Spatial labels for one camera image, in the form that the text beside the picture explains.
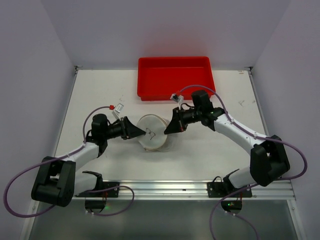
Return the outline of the white mesh laundry bag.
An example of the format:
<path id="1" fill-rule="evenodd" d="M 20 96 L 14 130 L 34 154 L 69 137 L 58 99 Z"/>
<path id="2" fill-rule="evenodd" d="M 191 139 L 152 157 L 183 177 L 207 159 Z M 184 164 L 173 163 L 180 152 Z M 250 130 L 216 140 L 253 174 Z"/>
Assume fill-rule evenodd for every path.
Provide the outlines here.
<path id="1" fill-rule="evenodd" d="M 165 134 L 170 121 L 155 114 L 147 114 L 140 118 L 137 127 L 145 131 L 137 138 L 141 146 L 147 151 L 168 152 L 178 142 L 176 133 Z"/>

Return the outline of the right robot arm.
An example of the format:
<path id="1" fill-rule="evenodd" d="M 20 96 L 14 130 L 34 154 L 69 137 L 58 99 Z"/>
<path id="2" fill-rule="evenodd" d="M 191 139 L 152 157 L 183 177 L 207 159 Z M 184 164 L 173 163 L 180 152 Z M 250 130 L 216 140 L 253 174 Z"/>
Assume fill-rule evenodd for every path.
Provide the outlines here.
<path id="1" fill-rule="evenodd" d="M 214 107 L 205 90 L 193 92 L 191 98 L 193 106 L 189 109 L 178 106 L 172 110 L 172 119 L 164 134 L 184 132 L 189 124 L 200 122 L 244 149 L 250 156 L 249 166 L 236 169 L 222 179 L 221 189 L 227 194 L 253 184 L 266 187 L 290 170 L 285 147 L 278 136 L 267 140 L 266 135 L 238 123 L 223 108 Z"/>

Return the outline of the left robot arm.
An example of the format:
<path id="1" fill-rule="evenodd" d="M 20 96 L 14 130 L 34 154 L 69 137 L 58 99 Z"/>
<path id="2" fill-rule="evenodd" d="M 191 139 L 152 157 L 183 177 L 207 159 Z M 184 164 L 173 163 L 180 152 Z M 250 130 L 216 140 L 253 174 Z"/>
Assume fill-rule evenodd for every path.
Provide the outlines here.
<path id="1" fill-rule="evenodd" d="M 38 169 L 31 198 L 35 201 L 66 207 L 74 196 L 84 192 L 99 193 L 103 190 L 102 174 L 94 171 L 77 171 L 88 162 L 99 158 L 107 149 L 108 140 L 129 140 L 145 135 L 146 132 L 122 117 L 109 123 L 105 114 L 92 118 L 91 129 L 82 146 L 61 157 L 45 157 Z"/>

